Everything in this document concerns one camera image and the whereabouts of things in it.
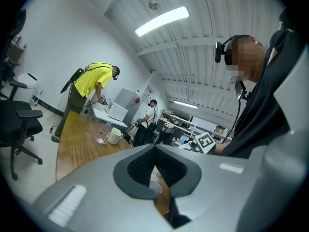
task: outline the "chair wheel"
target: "chair wheel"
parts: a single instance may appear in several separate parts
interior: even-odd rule
[[[17,177],[17,174],[12,174],[12,178],[13,178],[13,180],[17,180],[18,179],[18,177]]]

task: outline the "ceiling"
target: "ceiling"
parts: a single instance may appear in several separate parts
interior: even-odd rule
[[[204,113],[227,121],[235,119],[238,103],[224,61],[214,61],[215,43],[249,34],[267,48],[284,8],[279,0],[157,0],[158,10],[148,7],[149,0],[91,1],[123,33],[149,72],[159,73],[169,101],[188,99],[199,106],[197,117]],[[147,21],[181,6],[187,8],[189,18],[140,38],[135,34]],[[245,86],[251,91],[254,84],[245,82]]]

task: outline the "ear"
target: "ear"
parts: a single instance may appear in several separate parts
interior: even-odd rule
[[[259,44],[259,42],[252,36],[249,37],[249,40],[254,44]]]

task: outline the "pants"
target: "pants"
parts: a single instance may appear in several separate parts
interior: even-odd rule
[[[64,111],[64,115],[61,119],[60,124],[57,127],[57,130],[55,131],[55,136],[61,137],[62,130],[69,115],[69,112],[74,111],[80,114],[81,111],[83,110],[83,106],[85,105],[86,100],[87,100],[86,96],[82,97],[81,94],[77,91],[75,85],[72,84],[72,89],[71,93],[69,94],[66,110]]]
[[[140,125],[134,136],[134,143],[133,143],[134,147],[144,145],[146,133],[147,129],[143,125]]]

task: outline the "wooden table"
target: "wooden table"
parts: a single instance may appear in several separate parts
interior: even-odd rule
[[[70,111],[58,147],[57,181],[90,160],[131,149],[124,138],[121,138],[116,145],[98,144],[97,137],[101,127],[109,131],[112,129],[112,126],[101,124]],[[165,215],[169,210],[169,188],[164,180],[159,181],[159,184],[162,186],[162,193],[157,196],[156,207],[162,215]]]

